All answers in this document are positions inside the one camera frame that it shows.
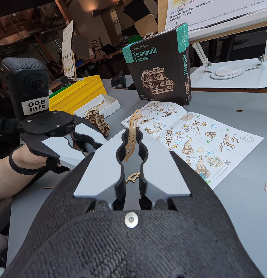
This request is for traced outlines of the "person's left hand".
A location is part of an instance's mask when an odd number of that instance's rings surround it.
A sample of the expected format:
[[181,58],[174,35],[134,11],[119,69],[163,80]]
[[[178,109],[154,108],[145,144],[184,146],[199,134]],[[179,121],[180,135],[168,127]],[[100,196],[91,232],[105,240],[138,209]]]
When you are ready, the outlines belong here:
[[14,162],[19,168],[37,170],[46,166],[47,157],[34,155],[26,144],[16,149],[12,156],[11,161]]

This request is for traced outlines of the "wooden model assembly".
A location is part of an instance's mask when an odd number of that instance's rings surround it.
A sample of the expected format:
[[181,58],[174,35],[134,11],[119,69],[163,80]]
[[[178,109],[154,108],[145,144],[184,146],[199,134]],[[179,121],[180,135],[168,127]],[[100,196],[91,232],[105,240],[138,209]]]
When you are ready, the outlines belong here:
[[99,109],[94,110],[88,110],[85,112],[85,119],[90,121],[92,124],[94,124],[100,131],[100,133],[107,137],[109,135],[110,126],[105,122],[104,120],[104,114],[99,114]]

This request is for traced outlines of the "beige chair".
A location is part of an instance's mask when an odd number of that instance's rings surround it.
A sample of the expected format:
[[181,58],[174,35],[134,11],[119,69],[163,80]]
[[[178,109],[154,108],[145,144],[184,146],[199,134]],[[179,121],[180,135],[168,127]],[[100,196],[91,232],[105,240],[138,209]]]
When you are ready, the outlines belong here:
[[158,25],[152,14],[148,14],[142,19],[135,22],[135,28],[141,37],[145,37],[147,34],[158,32]]

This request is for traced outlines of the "long wooden strip part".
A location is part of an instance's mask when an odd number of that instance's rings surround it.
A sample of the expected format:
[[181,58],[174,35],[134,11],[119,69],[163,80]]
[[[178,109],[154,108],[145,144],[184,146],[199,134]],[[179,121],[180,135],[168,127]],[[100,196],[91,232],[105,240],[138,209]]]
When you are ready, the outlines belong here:
[[136,143],[136,124],[139,121],[142,113],[140,110],[136,109],[135,113],[132,115],[131,119],[129,120],[129,136],[128,136],[128,143],[126,145],[126,156],[124,161],[127,162],[131,155],[135,150],[135,143]]

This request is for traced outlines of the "paper sign on wooden stand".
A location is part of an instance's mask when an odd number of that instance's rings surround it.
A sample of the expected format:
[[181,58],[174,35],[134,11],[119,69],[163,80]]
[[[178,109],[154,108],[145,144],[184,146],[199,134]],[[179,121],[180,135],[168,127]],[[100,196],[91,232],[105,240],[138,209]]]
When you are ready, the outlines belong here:
[[62,65],[64,75],[69,79],[76,79],[75,58],[72,51],[73,20],[63,30],[62,40]]

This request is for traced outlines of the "yellow plastic bin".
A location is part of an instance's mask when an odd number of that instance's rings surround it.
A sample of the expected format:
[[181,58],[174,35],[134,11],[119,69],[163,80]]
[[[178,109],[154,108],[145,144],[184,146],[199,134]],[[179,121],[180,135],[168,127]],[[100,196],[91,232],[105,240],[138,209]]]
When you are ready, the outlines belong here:
[[49,99],[49,110],[63,111],[71,115],[100,94],[107,94],[99,75],[84,77],[69,88]]

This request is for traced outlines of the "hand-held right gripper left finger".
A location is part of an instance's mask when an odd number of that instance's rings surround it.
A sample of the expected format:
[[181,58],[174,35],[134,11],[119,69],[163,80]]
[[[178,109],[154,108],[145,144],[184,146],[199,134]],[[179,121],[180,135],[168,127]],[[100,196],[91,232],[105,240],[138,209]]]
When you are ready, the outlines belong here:
[[125,172],[128,129],[97,149],[81,178],[74,197],[107,201],[113,210],[123,210],[126,197]]

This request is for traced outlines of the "small arched wooden part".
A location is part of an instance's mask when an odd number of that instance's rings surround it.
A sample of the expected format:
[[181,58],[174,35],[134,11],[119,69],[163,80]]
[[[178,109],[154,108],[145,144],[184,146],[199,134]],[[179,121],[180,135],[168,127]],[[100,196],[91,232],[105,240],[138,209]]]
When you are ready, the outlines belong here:
[[136,179],[139,178],[139,175],[140,175],[140,172],[136,172],[136,173],[131,174],[131,175],[127,178],[126,184],[127,184],[128,182],[135,183]]

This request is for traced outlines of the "black device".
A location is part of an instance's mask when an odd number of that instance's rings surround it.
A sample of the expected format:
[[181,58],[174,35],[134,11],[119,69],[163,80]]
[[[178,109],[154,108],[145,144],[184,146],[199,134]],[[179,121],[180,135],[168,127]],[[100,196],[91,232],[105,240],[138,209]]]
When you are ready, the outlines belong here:
[[112,87],[118,87],[118,85],[121,84],[123,88],[126,87],[126,77],[123,73],[123,70],[120,70],[118,75],[114,76],[111,79],[111,86]]

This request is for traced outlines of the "instruction booklet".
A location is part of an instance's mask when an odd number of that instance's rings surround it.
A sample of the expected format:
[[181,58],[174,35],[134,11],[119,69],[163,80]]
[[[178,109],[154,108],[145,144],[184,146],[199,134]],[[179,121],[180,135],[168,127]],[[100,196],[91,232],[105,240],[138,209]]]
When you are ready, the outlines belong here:
[[137,122],[214,189],[264,138],[172,102],[149,102]]

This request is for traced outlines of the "person's left forearm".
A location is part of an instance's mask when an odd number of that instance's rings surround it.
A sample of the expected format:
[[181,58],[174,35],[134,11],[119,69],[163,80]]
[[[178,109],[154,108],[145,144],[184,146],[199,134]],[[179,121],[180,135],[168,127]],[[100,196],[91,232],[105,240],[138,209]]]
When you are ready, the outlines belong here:
[[0,160],[0,201],[12,197],[22,190],[34,177],[34,175],[23,175],[14,171],[9,158]]

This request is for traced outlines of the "green plastic bin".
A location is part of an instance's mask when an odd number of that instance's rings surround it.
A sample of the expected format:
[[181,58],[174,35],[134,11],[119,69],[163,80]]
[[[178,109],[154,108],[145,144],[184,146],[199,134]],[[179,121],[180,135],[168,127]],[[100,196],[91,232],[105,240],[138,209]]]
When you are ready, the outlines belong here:
[[49,99],[54,97],[55,95],[59,94],[60,92],[64,91],[65,89],[69,88],[72,84],[68,84],[67,87],[62,87],[58,89],[57,91],[53,92],[52,94],[49,95]]

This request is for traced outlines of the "black model kit box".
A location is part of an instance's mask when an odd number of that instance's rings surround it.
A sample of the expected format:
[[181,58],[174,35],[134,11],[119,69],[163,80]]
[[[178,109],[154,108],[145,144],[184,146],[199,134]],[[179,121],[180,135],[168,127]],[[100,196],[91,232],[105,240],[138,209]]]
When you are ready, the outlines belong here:
[[189,104],[192,95],[187,23],[129,44],[122,53],[140,99]]

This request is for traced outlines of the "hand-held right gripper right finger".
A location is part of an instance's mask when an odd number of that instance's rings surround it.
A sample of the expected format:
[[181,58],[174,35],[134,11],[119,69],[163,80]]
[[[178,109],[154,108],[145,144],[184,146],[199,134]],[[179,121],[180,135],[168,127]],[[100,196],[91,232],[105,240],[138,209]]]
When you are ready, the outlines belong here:
[[136,140],[143,161],[139,175],[140,207],[152,207],[159,199],[190,196],[170,151],[139,127]]

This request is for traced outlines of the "white shallow box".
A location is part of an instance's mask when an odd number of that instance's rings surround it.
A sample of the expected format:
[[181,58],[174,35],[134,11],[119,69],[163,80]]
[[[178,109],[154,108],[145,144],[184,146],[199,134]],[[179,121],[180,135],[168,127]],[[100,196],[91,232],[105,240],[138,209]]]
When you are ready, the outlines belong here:
[[118,110],[120,107],[121,106],[117,99],[109,95],[100,94],[90,102],[75,110],[74,115],[78,117],[85,117],[87,116],[88,111],[98,109],[99,115],[103,114],[104,118],[106,118],[112,113],[114,113],[116,110]]

